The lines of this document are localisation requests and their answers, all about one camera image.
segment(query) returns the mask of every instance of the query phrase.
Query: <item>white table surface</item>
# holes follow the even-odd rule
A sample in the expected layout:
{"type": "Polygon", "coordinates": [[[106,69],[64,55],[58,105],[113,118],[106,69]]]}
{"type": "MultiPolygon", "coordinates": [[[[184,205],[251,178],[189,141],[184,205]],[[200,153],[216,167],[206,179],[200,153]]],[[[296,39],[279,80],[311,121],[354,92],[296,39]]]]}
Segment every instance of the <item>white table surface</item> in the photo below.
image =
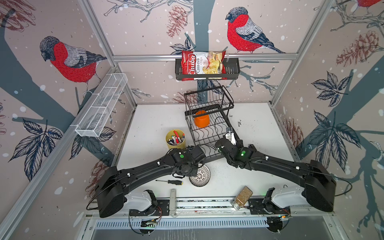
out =
{"type": "MultiPolygon", "coordinates": [[[[162,157],[168,151],[165,135],[172,129],[182,130],[187,145],[193,145],[184,111],[184,104],[138,105],[120,154],[118,170],[137,167],[162,157]]],[[[254,144],[262,153],[293,161],[268,104],[238,103],[229,111],[229,116],[232,127],[243,140],[244,146],[254,144]]],[[[169,197],[170,190],[175,188],[177,197],[227,197],[236,196],[245,185],[253,191],[253,195],[265,195],[271,187],[294,185],[286,179],[265,172],[236,169],[228,165],[225,158],[206,165],[210,169],[211,178],[203,187],[192,185],[188,177],[185,177],[181,186],[153,180],[135,191],[149,189],[156,197],[169,197]]],[[[175,180],[171,175],[158,179],[175,180]]]]}

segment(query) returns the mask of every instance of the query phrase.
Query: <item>black wire dish rack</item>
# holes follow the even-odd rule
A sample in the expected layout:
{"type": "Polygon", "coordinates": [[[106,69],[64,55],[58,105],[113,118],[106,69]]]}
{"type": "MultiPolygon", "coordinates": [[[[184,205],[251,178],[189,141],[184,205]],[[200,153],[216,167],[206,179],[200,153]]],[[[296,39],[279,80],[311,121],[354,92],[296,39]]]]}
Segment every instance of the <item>black wire dish rack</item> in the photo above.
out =
{"type": "MultiPolygon", "coordinates": [[[[224,86],[207,88],[184,94],[185,119],[195,146],[199,145],[207,157],[206,162],[211,162],[223,156],[214,147],[216,141],[222,138],[227,127],[232,127],[228,119],[229,109],[234,107],[233,98],[224,86]],[[197,127],[194,118],[209,115],[209,125],[204,128],[197,127]]],[[[235,139],[239,139],[233,130],[235,139]]]]}

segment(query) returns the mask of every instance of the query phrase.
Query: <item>white wire mesh basket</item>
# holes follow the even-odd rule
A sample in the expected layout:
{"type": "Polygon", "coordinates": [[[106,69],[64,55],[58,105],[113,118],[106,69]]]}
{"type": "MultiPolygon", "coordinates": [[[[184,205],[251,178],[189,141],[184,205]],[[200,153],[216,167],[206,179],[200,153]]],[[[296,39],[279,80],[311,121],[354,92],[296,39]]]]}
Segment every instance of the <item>white wire mesh basket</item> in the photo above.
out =
{"type": "Polygon", "coordinates": [[[107,120],[127,84],[124,73],[113,73],[104,85],[91,107],[76,127],[76,133],[81,137],[99,137],[107,120]]]}

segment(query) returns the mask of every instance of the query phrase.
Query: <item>red bird illustration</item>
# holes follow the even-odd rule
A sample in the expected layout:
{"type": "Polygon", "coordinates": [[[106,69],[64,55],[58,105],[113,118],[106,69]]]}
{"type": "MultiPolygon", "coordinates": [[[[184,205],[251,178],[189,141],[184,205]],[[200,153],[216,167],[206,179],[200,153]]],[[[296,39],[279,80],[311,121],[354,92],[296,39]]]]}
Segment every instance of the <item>red bird illustration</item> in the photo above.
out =
{"type": "Polygon", "coordinates": [[[243,7],[231,9],[225,18],[228,20],[228,40],[232,46],[240,51],[253,53],[255,49],[269,48],[278,53],[284,53],[277,49],[265,36],[263,30],[252,22],[248,11],[243,7]]]}
{"type": "Polygon", "coordinates": [[[86,93],[92,93],[88,90],[88,81],[93,75],[97,76],[98,64],[107,59],[99,54],[88,52],[84,48],[62,43],[52,36],[42,40],[40,51],[44,61],[49,59],[66,79],[76,83],[87,83],[87,90],[83,92],[83,97],[86,93]]]}
{"type": "MultiPolygon", "coordinates": [[[[349,1],[352,1],[352,0],[346,0],[346,1],[343,1],[341,2],[340,4],[343,4],[343,3],[346,3],[346,2],[349,2],[349,1]]],[[[367,8],[367,14],[365,14],[364,16],[368,15],[368,14],[372,14],[370,11],[369,11],[369,7],[378,3],[380,0],[357,0],[357,3],[358,3],[358,7],[353,11],[352,15],[355,15],[355,11],[359,8],[359,7],[365,7],[367,8]]]]}

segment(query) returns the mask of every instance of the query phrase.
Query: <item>bird head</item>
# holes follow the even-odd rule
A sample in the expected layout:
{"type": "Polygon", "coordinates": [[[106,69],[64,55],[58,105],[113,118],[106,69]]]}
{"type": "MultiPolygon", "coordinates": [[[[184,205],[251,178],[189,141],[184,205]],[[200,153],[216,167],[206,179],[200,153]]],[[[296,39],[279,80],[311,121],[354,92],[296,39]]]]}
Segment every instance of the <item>bird head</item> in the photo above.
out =
{"type": "Polygon", "coordinates": [[[229,11],[225,20],[228,20],[230,23],[233,23],[236,18],[240,15],[248,15],[248,11],[244,7],[235,7],[229,11]]]}
{"type": "Polygon", "coordinates": [[[53,48],[59,42],[60,41],[53,36],[48,36],[42,40],[42,42],[40,43],[40,51],[44,61],[48,59],[51,61],[56,60],[55,52],[53,51],[53,48]]]}

